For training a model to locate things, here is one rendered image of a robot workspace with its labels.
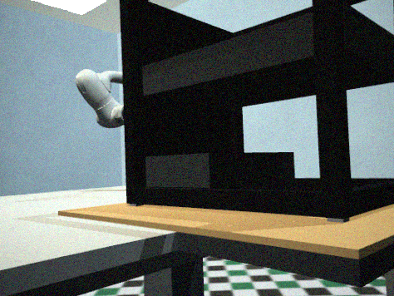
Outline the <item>tan wooden board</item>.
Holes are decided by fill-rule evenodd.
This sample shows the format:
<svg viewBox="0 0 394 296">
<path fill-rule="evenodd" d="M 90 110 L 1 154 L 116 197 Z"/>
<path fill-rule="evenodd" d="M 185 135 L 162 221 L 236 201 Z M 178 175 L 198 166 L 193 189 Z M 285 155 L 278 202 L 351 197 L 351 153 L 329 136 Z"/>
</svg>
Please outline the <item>tan wooden board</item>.
<svg viewBox="0 0 394 296">
<path fill-rule="evenodd" d="M 394 244 L 394 204 L 350 217 L 327 218 L 160 205 L 113 204 L 59 210 L 58 215 L 265 244 L 362 259 Z"/>
</svg>

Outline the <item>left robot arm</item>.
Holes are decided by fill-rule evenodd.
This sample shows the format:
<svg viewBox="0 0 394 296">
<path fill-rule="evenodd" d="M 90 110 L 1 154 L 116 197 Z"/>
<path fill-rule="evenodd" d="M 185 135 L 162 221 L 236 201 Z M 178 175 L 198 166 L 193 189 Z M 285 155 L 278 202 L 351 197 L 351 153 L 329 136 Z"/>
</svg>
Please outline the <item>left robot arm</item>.
<svg viewBox="0 0 394 296">
<path fill-rule="evenodd" d="M 108 71 L 102 74 L 89 69 L 82 70 L 76 75 L 76 86 L 95 110 L 97 123 L 105 128 L 117 128 L 124 125 L 124 107 L 112 97 L 111 82 L 123 84 L 122 72 Z"/>
</svg>

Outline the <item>black metal rack frame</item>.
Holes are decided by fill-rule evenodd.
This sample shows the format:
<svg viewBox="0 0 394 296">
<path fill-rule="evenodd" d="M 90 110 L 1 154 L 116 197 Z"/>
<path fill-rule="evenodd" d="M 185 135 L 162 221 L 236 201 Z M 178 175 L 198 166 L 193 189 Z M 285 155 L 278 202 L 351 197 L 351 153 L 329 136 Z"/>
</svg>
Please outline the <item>black metal rack frame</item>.
<svg viewBox="0 0 394 296">
<path fill-rule="evenodd" d="M 338 223 L 393 205 L 394 178 L 351 177 L 347 90 L 394 82 L 394 35 L 364 1 L 229 32 L 120 0 L 126 203 Z M 315 95 L 320 179 L 295 179 L 294 152 L 244 152 L 243 106 Z"/>
</svg>

